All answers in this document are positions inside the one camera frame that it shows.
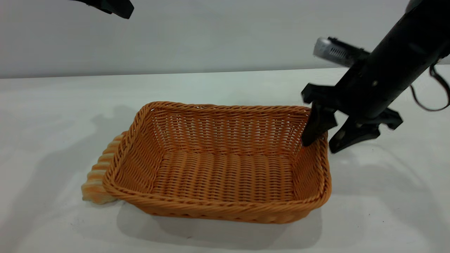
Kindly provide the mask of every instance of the white table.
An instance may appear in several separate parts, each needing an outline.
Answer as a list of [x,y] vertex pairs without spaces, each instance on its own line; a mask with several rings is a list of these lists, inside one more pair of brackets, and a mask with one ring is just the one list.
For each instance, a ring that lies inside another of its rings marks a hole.
[[[438,70],[450,80],[450,65]],[[81,200],[90,167],[148,102],[303,104],[306,83],[335,84],[345,71],[0,80],[0,252],[449,252],[450,109],[425,112],[408,90],[391,105],[397,130],[330,155],[333,194],[298,222],[153,217]],[[425,104],[445,104],[427,73],[414,84]]]

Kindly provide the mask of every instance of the black cable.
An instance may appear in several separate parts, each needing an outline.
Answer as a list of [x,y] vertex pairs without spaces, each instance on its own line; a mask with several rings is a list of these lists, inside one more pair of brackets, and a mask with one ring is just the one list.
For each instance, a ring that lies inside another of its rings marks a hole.
[[417,99],[416,91],[414,90],[414,87],[413,87],[412,85],[410,85],[411,92],[413,93],[414,101],[415,101],[415,102],[417,103],[417,105],[419,105],[422,109],[424,109],[424,110],[426,110],[426,111],[429,111],[429,112],[442,111],[442,110],[444,110],[445,108],[449,107],[449,105],[450,105],[450,86],[449,86],[449,84],[444,80],[444,78],[441,77],[441,76],[436,72],[436,70],[435,70],[435,68],[434,68],[434,65],[436,65],[436,63],[437,63],[437,61],[436,61],[435,63],[431,64],[431,66],[430,66],[430,76],[432,76],[434,79],[436,79],[436,81],[439,82],[439,84],[440,84],[442,87],[444,87],[444,89],[445,89],[445,91],[446,91],[446,93],[447,93],[447,99],[448,99],[448,102],[447,102],[447,105],[446,105],[446,106],[444,106],[444,107],[442,107],[442,108],[439,108],[439,109],[430,109],[430,108],[424,106],[424,105],[423,105],[422,103],[420,103],[419,100]]

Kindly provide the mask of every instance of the black robotic arm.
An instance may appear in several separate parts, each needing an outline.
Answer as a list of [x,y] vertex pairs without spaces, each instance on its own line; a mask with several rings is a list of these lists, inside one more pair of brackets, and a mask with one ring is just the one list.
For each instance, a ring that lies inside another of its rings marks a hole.
[[349,117],[329,142],[332,153],[377,138],[381,123],[396,129],[403,121],[388,105],[428,67],[450,93],[434,69],[450,53],[449,11],[447,0],[410,1],[406,13],[372,53],[335,38],[318,39],[315,55],[350,69],[335,86],[308,84],[302,91],[304,102],[312,103],[303,144],[309,146],[337,126],[337,110]]

